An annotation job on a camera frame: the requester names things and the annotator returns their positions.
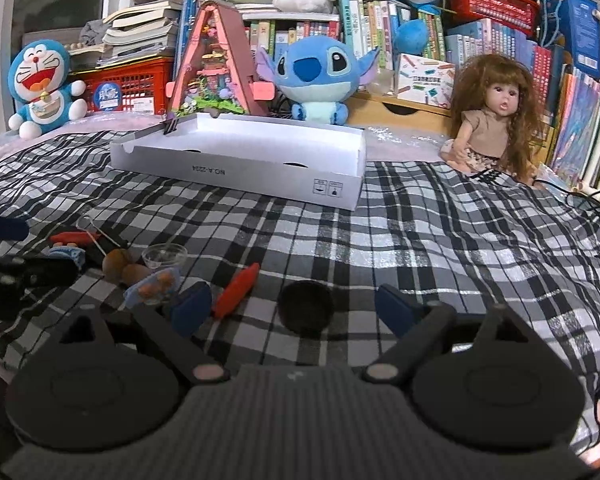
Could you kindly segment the blue gift bag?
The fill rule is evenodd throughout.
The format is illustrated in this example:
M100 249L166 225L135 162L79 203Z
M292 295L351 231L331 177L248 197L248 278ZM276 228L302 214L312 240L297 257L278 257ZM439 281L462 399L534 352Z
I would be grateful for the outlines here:
M572 64L593 78L600 78L600 22L594 16L594 0L538 0L538 43L549 48L559 40Z

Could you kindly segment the red plastic crate left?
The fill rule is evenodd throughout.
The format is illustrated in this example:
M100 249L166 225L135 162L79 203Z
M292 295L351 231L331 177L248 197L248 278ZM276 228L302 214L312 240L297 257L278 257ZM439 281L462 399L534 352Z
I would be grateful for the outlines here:
M166 84L173 58L153 56L126 64L82 70L68 81L86 84L83 99L90 112L133 112L163 115L169 105Z

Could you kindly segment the pink triangular diorama house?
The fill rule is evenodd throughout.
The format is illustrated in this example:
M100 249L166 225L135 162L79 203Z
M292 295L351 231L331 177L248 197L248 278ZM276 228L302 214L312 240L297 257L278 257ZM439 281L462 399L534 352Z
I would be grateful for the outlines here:
M166 116L266 116L275 93L274 84L257 74L238 10L220 0L201 3Z

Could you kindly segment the brown haired baby doll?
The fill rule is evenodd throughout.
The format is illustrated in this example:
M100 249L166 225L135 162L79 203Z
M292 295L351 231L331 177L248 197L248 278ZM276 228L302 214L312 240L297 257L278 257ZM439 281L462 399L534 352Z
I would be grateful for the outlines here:
M530 185L532 136L540 130L533 78L500 54L471 58L456 76L451 99L452 138L440 157L463 174L495 169Z

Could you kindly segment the black round puck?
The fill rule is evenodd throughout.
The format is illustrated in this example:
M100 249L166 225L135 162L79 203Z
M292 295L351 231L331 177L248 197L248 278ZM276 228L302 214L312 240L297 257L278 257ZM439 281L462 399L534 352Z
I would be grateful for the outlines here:
M298 281L280 291L277 310L287 330L303 338L317 338L329 326L335 304L326 285Z

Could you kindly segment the white patterned tissue box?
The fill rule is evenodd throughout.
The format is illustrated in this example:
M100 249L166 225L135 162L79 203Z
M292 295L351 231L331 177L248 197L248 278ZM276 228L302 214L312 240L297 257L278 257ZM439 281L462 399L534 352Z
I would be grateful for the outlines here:
M396 70L396 97L448 110L454 79L453 63L401 54Z

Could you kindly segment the blue bear picture card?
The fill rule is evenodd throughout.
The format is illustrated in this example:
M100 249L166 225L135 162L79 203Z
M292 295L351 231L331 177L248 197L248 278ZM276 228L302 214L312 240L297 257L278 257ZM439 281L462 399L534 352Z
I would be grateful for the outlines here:
M156 306L173 296L181 286L181 272L177 266L160 269L129 287L123 294L125 309L139 304Z

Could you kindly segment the brown round nut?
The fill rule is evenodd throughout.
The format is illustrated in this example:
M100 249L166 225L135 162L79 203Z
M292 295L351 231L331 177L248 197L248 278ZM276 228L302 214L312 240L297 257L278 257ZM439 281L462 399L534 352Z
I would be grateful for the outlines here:
M137 263L128 264L122 269L120 281L125 286L131 287L134 284L143 281L152 274L152 271L146 266Z
M107 281L119 283L123 270L132 262L129 252L124 248L116 248L102 259L102 273Z

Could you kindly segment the black white plaid cloth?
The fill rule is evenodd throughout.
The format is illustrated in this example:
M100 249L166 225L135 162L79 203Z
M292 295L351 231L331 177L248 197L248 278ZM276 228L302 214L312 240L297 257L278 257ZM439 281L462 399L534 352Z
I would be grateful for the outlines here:
M0 255L42 252L50 232L83 219L139 252L184 246L185 286L220 292L251 263L250 296L195 341L230 368L242 364L362 367L387 350L374 293L481 313L507 304L576 373L585 409L572 445L600 442L600 210L582 210L488 172L466 177L431 162L372 162L354 211L114 169L111 131L56 136L0 162L0 215L27 220L29 237ZM316 281L335 313L317 338L287 330L277 299Z

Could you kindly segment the clear small plastic cup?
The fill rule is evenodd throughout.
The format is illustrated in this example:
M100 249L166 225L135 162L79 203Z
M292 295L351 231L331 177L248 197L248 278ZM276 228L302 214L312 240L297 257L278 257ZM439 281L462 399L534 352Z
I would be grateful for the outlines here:
M151 245L142 252L142 259L145 266L155 271L172 268L172 266L180 268L186 263L187 257L187 249L180 244L174 243Z

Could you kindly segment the white shallow cardboard box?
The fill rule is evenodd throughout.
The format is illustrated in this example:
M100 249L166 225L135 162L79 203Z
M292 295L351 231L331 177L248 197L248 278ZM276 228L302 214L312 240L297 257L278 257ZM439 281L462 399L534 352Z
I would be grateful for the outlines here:
M364 131L271 117L206 113L110 143L111 166L230 190L355 210Z

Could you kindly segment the Doraemon plush toy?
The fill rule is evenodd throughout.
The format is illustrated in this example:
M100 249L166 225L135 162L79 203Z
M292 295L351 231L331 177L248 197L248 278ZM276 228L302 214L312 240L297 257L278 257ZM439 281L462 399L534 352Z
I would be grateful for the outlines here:
M69 52L55 40L33 41L16 55L7 76L9 92L19 105L7 122L10 131L31 140L86 116L86 85L82 80L66 82L69 70Z

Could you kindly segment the stack of books left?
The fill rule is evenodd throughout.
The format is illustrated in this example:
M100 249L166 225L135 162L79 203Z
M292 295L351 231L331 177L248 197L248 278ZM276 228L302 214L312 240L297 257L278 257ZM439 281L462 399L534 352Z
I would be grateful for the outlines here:
M104 52L97 62L109 67L150 56L182 55L198 6L206 0L131 0L107 16Z

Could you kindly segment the black binder clip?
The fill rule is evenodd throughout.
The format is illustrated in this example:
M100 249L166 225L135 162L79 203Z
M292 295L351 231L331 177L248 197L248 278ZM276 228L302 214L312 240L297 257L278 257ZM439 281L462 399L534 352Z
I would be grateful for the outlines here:
M163 122L163 133L170 134L178 128L178 114L170 114L168 118Z

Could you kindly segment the red crayon shaped piece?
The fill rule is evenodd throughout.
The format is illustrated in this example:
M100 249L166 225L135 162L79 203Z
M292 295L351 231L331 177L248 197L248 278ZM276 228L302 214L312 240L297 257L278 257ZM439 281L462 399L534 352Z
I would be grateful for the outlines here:
M260 273L260 264L253 263L241 270L223 290L213 308L213 316L222 320L235 311L253 288Z
M52 244L90 246L94 245L100 235L85 231L65 231L51 235L48 241Z

